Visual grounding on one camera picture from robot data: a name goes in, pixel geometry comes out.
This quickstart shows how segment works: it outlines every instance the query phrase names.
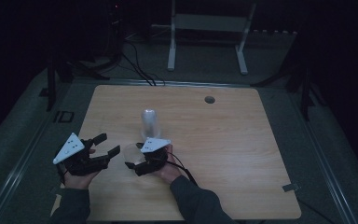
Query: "sleeve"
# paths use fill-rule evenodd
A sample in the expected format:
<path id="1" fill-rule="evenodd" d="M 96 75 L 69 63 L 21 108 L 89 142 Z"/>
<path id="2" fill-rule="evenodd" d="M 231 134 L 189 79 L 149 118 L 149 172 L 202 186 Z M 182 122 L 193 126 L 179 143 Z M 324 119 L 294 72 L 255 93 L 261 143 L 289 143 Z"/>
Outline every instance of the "sleeve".
<path id="1" fill-rule="evenodd" d="M 223 211 L 214 192 L 195 186 L 183 175 L 171 183 L 171 192 L 188 224 L 237 224 Z"/>
<path id="2" fill-rule="evenodd" d="M 50 217 L 50 224 L 83 224 L 90 215 L 90 195 L 87 189 L 64 189 L 60 207 Z"/>

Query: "small round hole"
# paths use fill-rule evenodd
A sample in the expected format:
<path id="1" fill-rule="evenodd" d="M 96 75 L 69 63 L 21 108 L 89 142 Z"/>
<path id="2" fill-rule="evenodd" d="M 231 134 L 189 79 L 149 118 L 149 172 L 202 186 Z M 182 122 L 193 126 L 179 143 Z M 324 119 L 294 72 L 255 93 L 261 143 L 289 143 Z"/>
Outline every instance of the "small round hole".
<path id="1" fill-rule="evenodd" d="M 215 99 L 214 99 L 214 97 L 212 97 L 212 96 L 206 96 L 206 97 L 205 97 L 205 102 L 206 102 L 207 104 L 213 104 L 213 103 L 215 102 Z"/>

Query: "white cylindrical object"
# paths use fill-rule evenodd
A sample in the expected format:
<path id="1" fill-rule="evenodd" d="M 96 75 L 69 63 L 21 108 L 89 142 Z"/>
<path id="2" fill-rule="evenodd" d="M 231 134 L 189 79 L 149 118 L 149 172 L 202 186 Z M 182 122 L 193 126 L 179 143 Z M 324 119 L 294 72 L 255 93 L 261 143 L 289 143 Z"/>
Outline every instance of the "white cylindrical object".
<path id="1" fill-rule="evenodd" d="M 160 138 L 161 129 L 158 125 L 156 111 L 153 109 L 146 109 L 142 112 L 142 137 L 146 140 L 148 137 Z"/>

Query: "white triangular tracker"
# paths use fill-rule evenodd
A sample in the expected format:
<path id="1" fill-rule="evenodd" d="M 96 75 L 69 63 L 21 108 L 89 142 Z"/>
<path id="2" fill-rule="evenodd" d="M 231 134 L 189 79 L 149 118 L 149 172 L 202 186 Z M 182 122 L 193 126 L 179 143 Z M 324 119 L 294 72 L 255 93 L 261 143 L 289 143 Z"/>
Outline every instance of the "white triangular tracker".
<path id="1" fill-rule="evenodd" d="M 142 153 L 154 152 L 159 148 L 165 147 L 171 143 L 169 139 L 160 139 L 160 138 L 147 138 L 144 146 L 141 148 Z"/>
<path id="2" fill-rule="evenodd" d="M 57 154 L 56 158 L 54 158 L 53 163 L 57 164 L 66 160 L 83 148 L 83 143 L 80 141 L 76 134 L 72 133 L 68 140 L 66 140 L 60 152 Z"/>

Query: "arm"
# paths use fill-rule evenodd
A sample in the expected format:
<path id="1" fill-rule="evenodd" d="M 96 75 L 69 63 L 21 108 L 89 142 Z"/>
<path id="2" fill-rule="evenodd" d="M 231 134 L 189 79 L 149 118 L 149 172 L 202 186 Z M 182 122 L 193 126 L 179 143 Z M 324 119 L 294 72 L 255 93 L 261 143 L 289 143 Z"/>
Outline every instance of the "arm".
<path id="1" fill-rule="evenodd" d="M 90 214 L 90 196 L 87 189 L 64 189 L 60 207 L 54 211 L 48 223 L 86 223 Z"/>
<path id="2" fill-rule="evenodd" d="M 89 185 L 100 172 L 89 175 L 71 175 L 65 172 L 65 189 L 62 191 L 60 207 L 50 217 L 50 224 L 80 224 L 86 223 L 90 215 Z"/>
<path id="3" fill-rule="evenodd" d="M 175 162 L 171 154 L 172 145 L 167 146 L 167 152 L 168 161 Z M 187 223 L 236 223 L 223 211 L 219 198 L 214 192 L 195 186 L 180 173 L 177 167 L 167 163 L 155 174 L 170 184 L 179 211 Z"/>

